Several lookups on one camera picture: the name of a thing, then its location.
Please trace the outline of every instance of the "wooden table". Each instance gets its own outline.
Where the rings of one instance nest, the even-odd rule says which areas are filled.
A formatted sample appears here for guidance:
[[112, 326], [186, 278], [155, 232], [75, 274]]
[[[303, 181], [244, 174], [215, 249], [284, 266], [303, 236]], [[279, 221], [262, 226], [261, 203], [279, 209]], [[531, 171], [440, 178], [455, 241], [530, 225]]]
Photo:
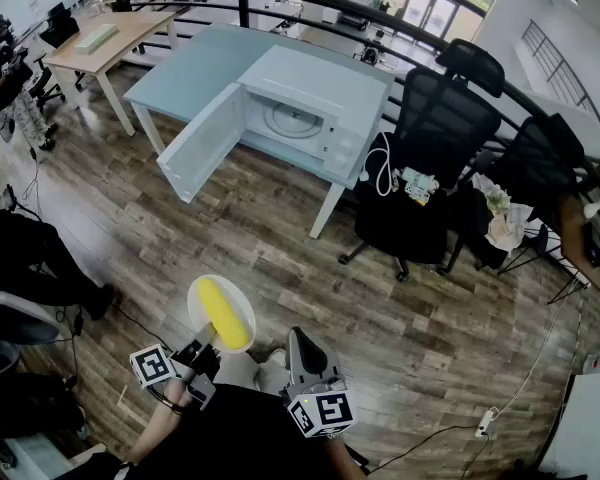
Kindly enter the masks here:
[[583, 213], [583, 204], [579, 198], [568, 195], [560, 201], [560, 249], [562, 256], [582, 274], [590, 284], [600, 290], [600, 266], [594, 267], [584, 251], [584, 232], [587, 222]]
[[[116, 12], [100, 14], [80, 21], [80, 32], [47, 57], [45, 64], [51, 69], [67, 101], [73, 108], [79, 106], [78, 94], [73, 84], [62, 76], [62, 72], [79, 71], [94, 75], [100, 82], [104, 94], [125, 131], [129, 135], [133, 135], [135, 129], [122, 108], [106, 73], [127, 52], [160, 28], [167, 28], [171, 49], [175, 50], [178, 47], [178, 39], [173, 26], [174, 17], [175, 13], [173, 12]], [[118, 32], [90, 54], [76, 52], [75, 46], [104, 23], [117, 25]]]

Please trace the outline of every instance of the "metal railing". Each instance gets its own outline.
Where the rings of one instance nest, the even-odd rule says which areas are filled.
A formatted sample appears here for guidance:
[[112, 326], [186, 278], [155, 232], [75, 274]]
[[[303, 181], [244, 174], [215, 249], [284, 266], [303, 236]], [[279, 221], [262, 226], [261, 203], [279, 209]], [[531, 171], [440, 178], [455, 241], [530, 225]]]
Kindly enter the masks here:
[[531, 20], [522, 40], [547, 76], [546, 82], [557, 98], [593, 114], [600, 123], [600, 113], [578, 75], [535, 21]]
[[[412, 37], [414, 40], [424, 43], [425, 45], [431, 47], [434, 52], [440, 52], [444, 50], [447, 46], [447, 42], [443, 39], [426, 32], [425, 30], [418, 28], [414, 25], [411, 25], [405, 21], [399, 20], [389, 14], [378, 11], [371, 7], [366, 7], [350, 0], [297, 0], [305, 3], [312, 3], [316, 5], [321, 5], [324, 7], [332, 8], [338, 10], [340, 12], [354, 15], [357, 17], [361, 17], [363, 19], [369, 20], [370, 23], [385, 27], [393, 30], [396, 33], [402, 33]], [[324, 22], [315, 22], [311, 20], [307, 20], [301, 18], [299, 16], [292, 16], [287, 14], [277, 13], [268, 9], [255, 9], [249, 7], [249, 0], [238, 0], [238, 5], [225, 5], [225, 4], [215, 4], [213, 2], [205, 2], [205, 1], [188, 1], [188, 0], [156, 0], [154, 2], [132, 2], [131, 0], [115, 0], [114, 11], [132, 11], [132, 10], [140, 10], [146, 6], [154, 6], [154, 5], [164, 5], [172, 6], [177, 8], [179, 12], [179, 16], [175, 18], [175, 21], [185, 22], [185, 23], [199, 23], [199, 24], [210, 24], [205, 21], [198, 21], [195, 19], [188, 19], [182, 17], [182, 11], [186, 11], [188, 9], [195, 8], [216, 8], [216, 9], [228, 9], [237, 11], [239, 16], [239, 24], [241, 27], [249, 28], [249, 15], [250, 14], [259, 14], [263, 16], [270, 16], [273, 18], [278, 18], [281, 20], [286, 20], [290, 22], [300, 23], [302, 25], [306, 25], [309, 27], [317, 28], [319, 30], [324, 30], [326, 32], [330, 32], [332, 34], [336, 34], [341, 37], [345, 37], [347, 39], [351, 39], [356, 41], [362, 45], [370, 46], [376, 48], [378, 51], [385, 53], [387, 55], [392, 55], [400, 60], [408, 62], [413, 66], [423, 67], [422, 64], [417, 62], [416, 60], [404, 55], [400, 52], [397, 52], [385, 45], [379, 44], [377, 42], [371, 41], [364, 37], [360, 37], [354, 33], [349, 33], [346, 30], [343, 30], [339, 27], [335, 27], [329, 25]], [[146, 46], [155, 46], [157, 48], [170, 48], [168, 44], [162, 43], [144, 43]], [[396, 77], [396, 82], [404, 85], [404, 79]], [[537, 103], [531, 100], [524, 92], [520, 91], [517, 87], [512, 85], [510, 82], [505, 81], [504, 83], [504, 95], [514, 101], [516, 104], [521, 106], [526, 112], [528, 112], [531, 116], [545, 116], [546, 113]], [[389, 98], [389, 102], [395, 105], [400, 106], [402, 102], [394, 97]], [[504, 122], [509, 124], [516, 131], [520, 129], [520, 126], [517, 125], [512, 119], [500, 113], [500, 116]], [[397, 120], [387, 114], [383, 114], [382, 118], [392, 124], [397, 124]], [[510, 141], [501, 139], [498, 137], [494, 137], [494, 141], [499, 145], [503, 146], [504, 149], [509, 147]], [[496, 150], [503, 151], [502, 148], [495, 148]], [[590, 158], [585, 158], [582, 166], [586, 172], [588, 177], [588, 181], [598, 187], [600, 189], [600, 173], [596, 170], [592, 160]], [[583, 196], [590, 200], [590, 197], [587, 191], [583, 190]]]

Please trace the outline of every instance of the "shoe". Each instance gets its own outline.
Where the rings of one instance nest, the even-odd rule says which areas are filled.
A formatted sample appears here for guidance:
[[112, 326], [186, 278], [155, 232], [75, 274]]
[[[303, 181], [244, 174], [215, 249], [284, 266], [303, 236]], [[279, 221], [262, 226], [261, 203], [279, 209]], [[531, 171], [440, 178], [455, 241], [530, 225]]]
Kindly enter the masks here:
[[44, 132], [44, 136], [46, 139], [48, 139], [49, 137], [51, 137], [54, 133], [56, 133], [56, 131], [58, 131], [58, 124], [57, 123], [53, 123], [51, 126], [49, 126], [47, 128], [47, 131]]
[[273, 361], [283, 368], [285, 368], [285, 363], [287, 361], [287, 352], [283, 348], [277, 348], [267, 358], [267, 361]]
[[80, 412], [82, 413], [83, 423], [82, 426], [78, 430], [76, 430], [76, 435], [81, 441], [86, 441], [91, 435], [91, 431], [89, 430], [89, 426], [87, 425], [87, 414], [84, 412], [84, 409], [81, 406], [78, 406], [78, 409], [80, 409]]
[[100, 320], [105, 315], [113, 302], [114, 294], [113, 285], [105, 284], [102, 288], [98, 288], [98, 293], [93, 300], [83, 304], [91, 320]]
[[42, 151], [53, 151], [53, 148], [56, 147], [56, 141], [53, 139], [47, 139], [45, 140], [42, 145], [40, 146], [40, 149]]
[[75, 375], [72, 375], [68, 379], [63, 379], [62, 382], [64, 382], [64, 388], [67, 391], [71, 391], [78, 383], [78, 377], [76, 377]]

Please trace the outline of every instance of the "light blue table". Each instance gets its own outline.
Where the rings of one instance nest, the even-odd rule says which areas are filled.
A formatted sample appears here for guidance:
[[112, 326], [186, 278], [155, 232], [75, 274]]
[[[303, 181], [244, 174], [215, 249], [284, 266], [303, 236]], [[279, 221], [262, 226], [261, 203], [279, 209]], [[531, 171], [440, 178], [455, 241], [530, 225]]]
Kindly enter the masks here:
[[[231, 25], [212, 25], [154, 67], [124, 96], [131, 102], [156, 152], [162, 153], [165, 146], [148, 110], [189, 123], [227, 85], [240, 78], [274, 45], [314, 55], [372, 76], [386, 85], [383, 102], [389, 96], [393, 76], [368, 64], [319, 46], [276, 34]], [[379, 105], [376, 117], [381, 115], [382, 108], [383, 105]], [[349, 178], [341, 178], [325, 171], [323, 162], [316, 157], [250, 131], [244, 133], [241, 143], [331, 182], [329, 193], [310, 233], [311, 237], [317, 238], [344, 189], [352, 189], [355, 186], [366, 152], [374, 137], [375, 132], [368, 137], [363, 149], [364, 154], [358, 158], [353, 174]]]

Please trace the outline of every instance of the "power strip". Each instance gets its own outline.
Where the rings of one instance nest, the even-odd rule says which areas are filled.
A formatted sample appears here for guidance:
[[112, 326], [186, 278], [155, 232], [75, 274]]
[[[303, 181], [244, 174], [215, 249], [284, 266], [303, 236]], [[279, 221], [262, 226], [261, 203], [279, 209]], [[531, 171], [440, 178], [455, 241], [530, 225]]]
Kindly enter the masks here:
[[489, 427], [489, 424], [493, 421], [493, 417], [494, 414], [491, 409], [484, 411], [482, 419], [480, 420], [478, 428], [476, 429], [476, 437], [483, 437], [487, 435], [487, 428]]

